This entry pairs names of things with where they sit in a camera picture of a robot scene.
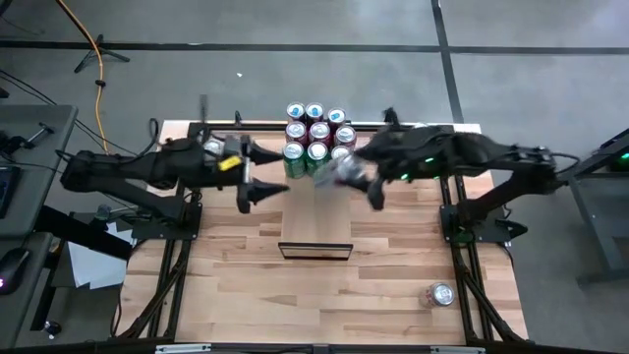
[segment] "red soda can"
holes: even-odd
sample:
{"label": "red soda can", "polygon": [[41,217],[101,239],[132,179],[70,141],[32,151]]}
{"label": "red soda can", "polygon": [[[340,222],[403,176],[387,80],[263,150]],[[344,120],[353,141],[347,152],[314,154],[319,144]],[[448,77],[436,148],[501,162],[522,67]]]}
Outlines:
{"label": "red soda can", "polygon": [[306,123],[306,108],[300,102],[289,104],[286,107],[286,114],[288,114],[289,123],[295,121]]}
{"label": "red soda can", "polygon": [[330,126],[332,134],[345,124],[345,111],[342,108],[332,108],[327,112],[327,124]]}
{"label": "red soda can", "polygon": [[336,134],[334,134],[334,145],[354,149],[356,146],[356,131],[354,128],[348,125],[339,127],[336,130]]}
{"label": "red soda can", "polygon": [[323,105],[321,103],[310,103],[306,106],[306,126],[308,129],[316,122],[323,121]]}
{"label": "red soda can", "polygon": [[306,124],[302,122],[291,122],[286,126],[286,143],[297,142],[302,147],[308,147],[308,132]]}
{"label": "red soda can", "polygon": [[332,146],[332,135],[330,134],[330,127],[325,122],[313,123],[309,136],[311,143],[322,142],[327,147]]}

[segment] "floor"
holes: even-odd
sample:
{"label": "floor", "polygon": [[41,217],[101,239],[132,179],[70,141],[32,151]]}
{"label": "floor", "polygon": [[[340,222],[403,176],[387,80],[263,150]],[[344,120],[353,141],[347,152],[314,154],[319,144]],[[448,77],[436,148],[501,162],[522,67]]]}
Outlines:
{"label": "floor", "polygon": [[[67,1],[92,33],[106,39],[159,42],[273,44],[439,45],[430,0],[108,0]],[[449,45],[519,47],[626,47],[623,0],[441,0]],[[15,2],[5,18],[38,36],[0,22],[13,39],[82,40],[54,2]],[[139,150],[146,121],[198,119],[199,95],[209,116],[283,119],[292,100],[342,106],[354,120],[379,120],[393,105],[405,121],[452,122],[452,80],[444,80],[439,53],[127,51],[131,63],[107,59],[101,110],[107,138]],[[0,67],[59,103],[77,105],[95,127],[97,66],[72,70],[82,50],[0,49]],[[627,127],[626,55],[452,54],[461,116],[480,123],[499,142],[544,145],[585,156]],[[6,103],[36,103],[14,89]],[[81,132],[69,152],[97,146]],[[505,179],[494,174],[495,182]],[[64,211],[108,200],[78,195],[56,184],[48,203]],[[629,352],[629,284],[580,289],[574,278],[597,269],[594,243],[572,196],[525,197],[510,204],[513,219],[530,232],[513,254],[529,335],[542,344]],[[91,324],[61,340],[107,335],[109,316],[70,309],[60,321]],[[115,306],[115,300],[103,302]]]}

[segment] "green label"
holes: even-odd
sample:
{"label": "green label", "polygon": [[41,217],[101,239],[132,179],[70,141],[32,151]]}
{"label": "green label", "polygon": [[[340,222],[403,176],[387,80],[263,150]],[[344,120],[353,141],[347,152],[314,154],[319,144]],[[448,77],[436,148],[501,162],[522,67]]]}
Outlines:
{"label": "green label", "polygon": [[302,158],[284,158],[284,171],[286,171],[286,176],[288,178],[302,178],[306,174],[306,163],[304,163]]}

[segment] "soda can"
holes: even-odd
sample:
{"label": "soda can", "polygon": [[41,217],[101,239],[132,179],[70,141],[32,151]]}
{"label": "soda can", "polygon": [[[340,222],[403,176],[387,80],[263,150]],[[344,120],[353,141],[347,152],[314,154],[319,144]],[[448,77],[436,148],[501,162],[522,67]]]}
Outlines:
{"label": "soda can", "polygon": [[345,124],[345,111],[342,108],[332,108],[327,112],[327,124],[332,130],[332,134],[336,133],[336,130]]}
{"label": "soda can", "polygon": [[312,143],[308,147],[308,155],[306,156],[306,165],[308,174],[313,176],[318,168],[330,160],[330,154],[327,146],[321,142]]}
{"label": "soda can", "polygon": [[311,103],[306,106],[306,125],[308,128],[316,123],[323,121],[323,105],[321,103]]}
{"label": "soda can", "polygon": [[300,102],[293,102],[286,107],[286,114],[288,114],[289,122],[302,122],[306,123],[306,108],[304,104]]}
{"label": "soda can", "polygon": [[284,146],[284,171],[286,177],[298,179],[306,175],[306,159],[304,147],[297,142]]}
{"label": "soda can", "polygon": [[309,137],[311,143],[321,142],[329,148],[332,146],[332,135],[330,134],[330,127],[325,122],[314,123],[311,126]]}
{"label": "soda can", "polygon": [[297,142],[303,147],[308,146],[308,131],[302,122],[290,122],[286,126],[286,143]]}
{"label": "soda can", "polygon": [[332,149],[331,157],[332,159],[345,157],[350,153],[352,153],[352,151],[348,147],[343,147],[343,146],[335,147]]}
{"label": "soda can", "polygon": [[448,284],[435,283],[426,289],[420,300],[427,309],[450,306],[454,302],[454,291]]}
{"label": "soda can", "polygon": [[356,146],[356,137],[354,128],[344,125],[336,130],[336,134],[334,134],[334,145],[354,149]]}

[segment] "computer mouse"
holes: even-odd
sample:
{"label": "computer mouse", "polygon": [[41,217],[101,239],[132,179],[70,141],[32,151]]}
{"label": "computer mouse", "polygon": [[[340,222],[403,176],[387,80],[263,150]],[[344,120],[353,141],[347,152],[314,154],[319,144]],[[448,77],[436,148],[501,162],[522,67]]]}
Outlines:
{"label": "computer mouse", "polygon": [[0,259],[0,295],[9,295],[20,287],[30,252],[17,248]]}

